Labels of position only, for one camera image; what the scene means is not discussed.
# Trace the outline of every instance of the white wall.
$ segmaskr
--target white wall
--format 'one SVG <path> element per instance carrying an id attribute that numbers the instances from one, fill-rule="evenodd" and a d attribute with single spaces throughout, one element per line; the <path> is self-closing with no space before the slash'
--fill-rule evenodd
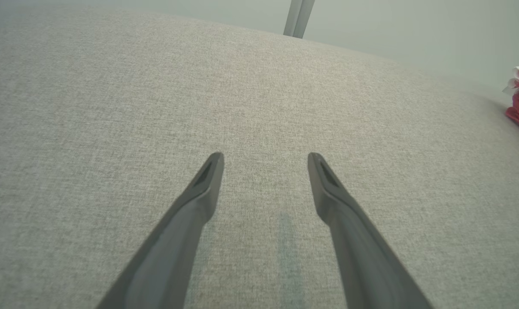
<path id="1" fill-rule="evenodd" d="M 291 0 L 0 0 L 84 3 L 283 33 Z M 465 77 L 497 90 L 519 65 L 519 0 L 316 0 L 303 39 Z"/>
<path id="2" fill-rule="evenodd" d="M 0 9 L 20 4 L 76 3 L 130 8 L 284 32 L 291 0 L 0 0 Z"/>
<path id="3" fill-rule="evenodd" d="M 519 65 L 519 0 L 316 0 L 303 39 L 501 90 Z"/>

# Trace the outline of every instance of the woven fabric texture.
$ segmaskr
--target woven fabric texture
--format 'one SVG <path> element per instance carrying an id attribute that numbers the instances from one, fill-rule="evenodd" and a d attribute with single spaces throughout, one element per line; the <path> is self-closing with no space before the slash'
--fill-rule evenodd
<path id="1" fill-rule="evenodd" d="M 123 10 L 0 18 L 0 308 L 91 308 L 210 153 L 187 308 L 346 306 L 307 154 L 426 297 L 519 308 L 519 127 L 392 61 Z"/>

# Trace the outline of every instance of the sofa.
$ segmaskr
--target sofa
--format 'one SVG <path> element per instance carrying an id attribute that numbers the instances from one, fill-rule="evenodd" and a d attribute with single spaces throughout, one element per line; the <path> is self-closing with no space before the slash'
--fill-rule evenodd
<path id="1" fill-rule="evenodd" d="M 314 151 L 434 307 L 519 309 L 519 127 L 456 84 L 154 12 L 4 12 L 0 308 L 95 307 L 216 151 L 185 307 L 345 308 Z"/>

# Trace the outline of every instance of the wall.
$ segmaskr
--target wall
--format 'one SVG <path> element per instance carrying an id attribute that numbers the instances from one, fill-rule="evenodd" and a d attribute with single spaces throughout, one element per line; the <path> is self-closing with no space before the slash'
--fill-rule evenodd
<path id="1" fill-rule="evenodd" d="M 163 12 L 282 34 L 291 0 L 0 0 L 20 4 L 78 3 Z"/>
<path id="2" fill-rule="evenodd" d="M 291 0 L 0 0 L 85 3 L 283 33 Z M 519 0 L 316 0 L 303 39 L 502 90 L 519 65 Z"/>
<path id="3" fill-rule="evenodd" d="M 316 0 L 303 39 L 501 90 L 519 65 L 519 0 Z"/>

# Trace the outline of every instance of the gray fabric surface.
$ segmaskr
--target gray fabric surface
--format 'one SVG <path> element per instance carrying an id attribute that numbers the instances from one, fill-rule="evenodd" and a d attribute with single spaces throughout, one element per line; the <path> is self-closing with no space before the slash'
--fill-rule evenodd
<path id="1" fill-rule="evenodd" d="M 519 128 L 391 61 L 165 15 L 0 18 L 0 308 L 89 308 L 225 154 L 187 308 L 343 308 L 321 152 L 438 308 L 519 308 Z"/>

